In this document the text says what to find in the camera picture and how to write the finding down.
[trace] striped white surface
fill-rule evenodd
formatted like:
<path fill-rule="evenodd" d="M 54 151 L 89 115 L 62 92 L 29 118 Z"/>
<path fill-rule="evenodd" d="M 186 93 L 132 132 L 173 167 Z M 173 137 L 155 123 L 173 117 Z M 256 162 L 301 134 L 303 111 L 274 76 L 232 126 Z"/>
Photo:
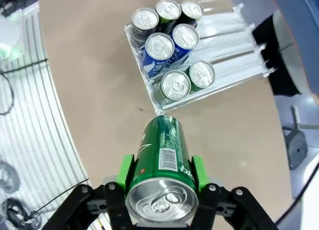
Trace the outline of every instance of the striped white surface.
<path fill-rule="evenodd" d="M 23 55 L 15 60 L 2 60 L 2 71 L 45 60 L 38 3 L 17 11 L 11 18 L 22 27 L 17 47 L 23 49 Z M 12 111 L 0 116 L 0 158 L 15 167 L 21 185 L 13 195 L 0 190 L 0 203 L 14 197 L 33 211 L 86 179 L 87 174 L 66 125 L 48 62 L 6 76 L 13 87 L 15 100 Z M 4 112 L 10 102 L 9 86 L 0 76 L 0 112 Z M 43 210 L 49 212 L 41 215 L 43 224 L 70 192 Z M 106 229 L 110 229 L 105 216 L 100 216 L 100 220 Z M 89 229 L 100 229 L 97 221 Z"/>

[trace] screw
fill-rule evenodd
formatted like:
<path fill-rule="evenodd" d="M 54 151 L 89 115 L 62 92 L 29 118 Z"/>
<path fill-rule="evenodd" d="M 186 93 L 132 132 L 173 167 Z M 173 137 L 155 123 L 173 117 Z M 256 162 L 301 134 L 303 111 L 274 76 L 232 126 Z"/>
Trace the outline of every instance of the screw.
<path fill-rule="evenodd" d="M 87 193 L 88 191 L 89 191 L 89 189 L 87 187 L 82 188 L 82 193 Z"/>
<path fill-rule="evenodd" d="M 110 184 L 109 185 L 109 190 L 113 190 L 115 188 L 115 185 L 114 184 Z"/>
<path fill-rule="evenodd" d="M 215 191 L 216 187 L 215 187 L 215 185 L 209 185 L 208 189 L 211 191 Z"/>
<path fill-rule="evenodd" d="M 236 190 L 236 194 L 237 194 L 237 195 L 243 195 L 243 191 L 241 191 L 240 189 L 237 189 L 237 190 Z"/>

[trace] barcode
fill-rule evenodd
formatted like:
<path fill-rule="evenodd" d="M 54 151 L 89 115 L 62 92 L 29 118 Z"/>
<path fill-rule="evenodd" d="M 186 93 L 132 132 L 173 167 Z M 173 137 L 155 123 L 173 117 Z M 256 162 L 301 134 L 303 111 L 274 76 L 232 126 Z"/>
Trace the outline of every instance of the barcode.
<path fill-rule="evenodd" d="M 176 151 L 174 149 L 159 149 L 159 170 L 172 170 L 177 172 Z"/>

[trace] table top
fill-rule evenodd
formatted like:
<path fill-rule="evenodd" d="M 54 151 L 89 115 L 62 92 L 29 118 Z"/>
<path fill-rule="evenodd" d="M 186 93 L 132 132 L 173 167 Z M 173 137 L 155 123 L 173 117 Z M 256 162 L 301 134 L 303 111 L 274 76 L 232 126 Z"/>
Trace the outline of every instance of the table top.
<path fill-rule="evenodd" d="M 93 185 L 136 153 L 154 109 L 124 25 L 158 0 L 39 0 L 44 45 L 61 106 Z M 292 200 L 286 148 L 267 79 L 248 81 L 169 114 L 190 155 L 231 190 L 247 187 L 273 220 Z M 226 223 L 216 219 L 221 229 Z"/>

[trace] can lid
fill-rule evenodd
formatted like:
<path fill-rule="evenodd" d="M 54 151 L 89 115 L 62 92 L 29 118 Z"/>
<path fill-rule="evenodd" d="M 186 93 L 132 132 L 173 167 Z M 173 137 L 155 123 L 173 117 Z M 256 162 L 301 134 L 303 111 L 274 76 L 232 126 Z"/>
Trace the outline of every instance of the can lid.
<path fill-rule="evenodd" d="M 181 9 L 185 15 L 192 19 L 200 19 L 204 14 L 204 9 L 195 0 L 184 0 Z"/>
<path fill-rule="evenodd" d="M 173 0 L 160 0 L 155 7 L 156 12 L 164 19 L 178 19 L 181 9 L 178 3 Z"/>
<path fill-rule="evenodd" d="M 132 23 L 139 29 L 153 29 L 159 23 L 159 15 L 151 8 L 140 8 L 133 13 Z"/>
<path fill-rule="evenodd" d="M 154 33 L 148 37 L 145 50 L 156 60 L 166 60 L 174 53 L 174 42 L 167 34 Z"/>
<path fill-rule="evenodd" d="M 190 67 L 189 77 L 197 87 L 202 89 L 207 88 L 214 82 L 214 68 L 208 62 L 198 61 Z"/>
<path fill-rule="evenodd" d="M 137 220 L 145 222 L 187 222 L 198 206 L 195 191 L 173 178 L 151 178 L 128 193 L 126 206 Z"/>
<path fill-rule="evenodd" d="M 180 71 L 166 73 L 161 81 L 161 89 L 164 95 L 171 100 L 180 100 L 190 92 L 189 77 Z"/>
<path fill-rule="evenodd" d="M 194 49 L 199 41 L 196 30 L 189 24 L 179 24 L 173 29 L 174 42 L 183 49 Z"/>

